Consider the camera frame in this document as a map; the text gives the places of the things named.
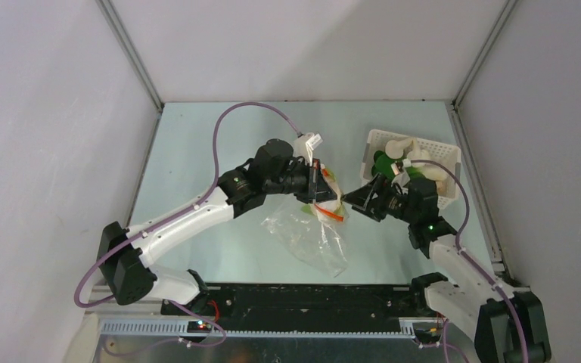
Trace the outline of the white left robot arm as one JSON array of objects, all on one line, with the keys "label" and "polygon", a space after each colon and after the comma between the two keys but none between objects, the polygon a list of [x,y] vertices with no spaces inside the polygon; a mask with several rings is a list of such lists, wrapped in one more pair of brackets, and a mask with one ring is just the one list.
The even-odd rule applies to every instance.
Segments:
[{"label": "white left robot arm", "polygon": [[114,300],[127,306],[151,297],[174,301],[191,315],[205,312],[209,295],[199,274],[192,269],[177,273],[159,266],[158,259],[196,234],[262,206],[269,195],[289,194],[304,204],[337,200],[320,160],[312,156],[321,142],[314,133],[293,144],[270,139],[190,205],[128,228],[119,222],[105,226],[99,269]]}]

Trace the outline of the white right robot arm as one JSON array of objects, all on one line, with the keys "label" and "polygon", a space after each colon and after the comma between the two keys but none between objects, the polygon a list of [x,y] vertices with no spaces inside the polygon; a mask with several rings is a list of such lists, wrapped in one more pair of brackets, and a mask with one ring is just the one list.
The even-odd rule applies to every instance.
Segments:
[{"label": "white right robot arm", "polygon": [[487,272],[461,245],[459,231],[440,215],[433,181],[412,179],[401,190],[378,174],[342,199],[377,222],[391,216],[407,223],[412,246],[445,270],[412,279],[409,304],[414,313],[438,312],[447,318],[472,339],[481,362],[551,360],[540,299]]}]

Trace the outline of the clear zip bag orange zipper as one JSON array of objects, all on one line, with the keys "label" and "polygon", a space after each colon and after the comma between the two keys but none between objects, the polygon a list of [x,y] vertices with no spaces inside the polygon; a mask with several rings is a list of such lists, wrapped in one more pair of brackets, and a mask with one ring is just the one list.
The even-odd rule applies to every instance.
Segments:
[{"label": "clear zip bag orange zipper", "polygon": [[262,226],[295,259],[335,278],[349,266],[342,235],[348,214],[343,206],[343,220],[331,219],[317,212],[313,204],[288,197]]}]

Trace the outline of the white cauliflower toy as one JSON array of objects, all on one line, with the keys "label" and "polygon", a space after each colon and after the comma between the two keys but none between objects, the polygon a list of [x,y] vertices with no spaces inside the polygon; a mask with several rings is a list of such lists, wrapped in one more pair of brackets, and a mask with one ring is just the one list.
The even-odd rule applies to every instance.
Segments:
[{"label": "white cauliflower toy", "polygon": [[334,179],[328,179],[327,184],[334,191],[335,199],[314,203],[314,209],[317,212],[320,212],[322,215],[327,216],[328,218],[341,221],[344,218],[345,210],[340,200],[342,195],[340,187]]}]

